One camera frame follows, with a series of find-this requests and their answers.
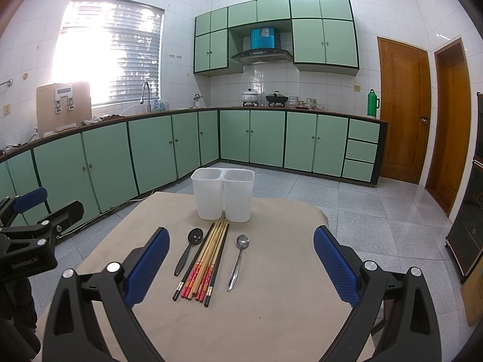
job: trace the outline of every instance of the spoon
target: spoon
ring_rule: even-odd
[[[233,285],[237,281],[238,270],[240,269],[240,263],[242,262],[242,252],[244,249],[248,248],[249,243],[250,243],[250,240],[245,234],[238,236],[237,246],[238,246],[238,249],[240,249],[240,253],[238,254],[238,260],[237,260],[237,263],[235,264],[235,268],[233,268],[233,272],[231,273],[230,281],[228,282],[228,288],[226,289],[226,291],[231,291],[231,289],[233,288]]]
[[[189,245],[184,250],[183,255],[181,256],[178,264],[176,265],[176,269],[174,270],[174,275],[178,276],[180,272],[183,270],[184,265],[186,264],[186,260],[189,255],[189,251],[193,245],[197,245],[203,239],[203,230],[202,229],[193,229],[188,233],[188,242]]]

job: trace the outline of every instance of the window blind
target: window blind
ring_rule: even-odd
[[[93,106],[159,97],[162,9],[126,0],[71,0],[54,55],[55,82],[88,81]]]

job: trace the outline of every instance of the white plastic container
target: white plastic container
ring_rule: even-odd
[[[246,222],[252,213],[255,173],[252,170],[225,171],[225,216],[232,222]]]
[[[201,219],[215,220],[223,215],[223,170],[214,167],[197,169],[192,175],[196,207]]]

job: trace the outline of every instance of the tiled floor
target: tiled floor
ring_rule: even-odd
[[[218,167],[239,167],[219,163]],[[301,200],[322,209],[337,240],[351,246],[362,260],[383,269],[422,269],[438,315],[443,361],[451,361],[472,333],[456,268],[445,248],[451,222],[421,186],[380,178],[377,188],[309,176],[247,167],[255,172],[254,196]],[[193,194],[190,178],[165,189]],[[52,299],[62,271],[76,268],[137,204],[118,211],[59,244],[56,269],[33,278],[38,311]]]

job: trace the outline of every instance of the table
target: table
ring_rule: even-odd
[[[159,226],[170,233],[170,251],[144,301],[133,311],[167,362],[193,360],[246,362],[318,361],[347,319],[351,307],[340,300],[313,248],[313,232],[327,218],[300,201],[254,198],[246,223],[230,223],[208,308],[195,301],[172,300],[180,276],[174,268],[187,246],[187,234],[212,221],[202,220],[192,195],[157,192],[125,217],[79,266],[78,273],[101,271],[122,262],[143,246]],[[233,290],[226,287],[238,255],[236,237],[244,233],[243,252]],[[197,248],[192,249],[188,263]],[[101,303],[96,314],[112,356],[126,360],[115,341]],[[48,309],[39,318],[42,338]],[[369,337],[359,360],[369,358]]]

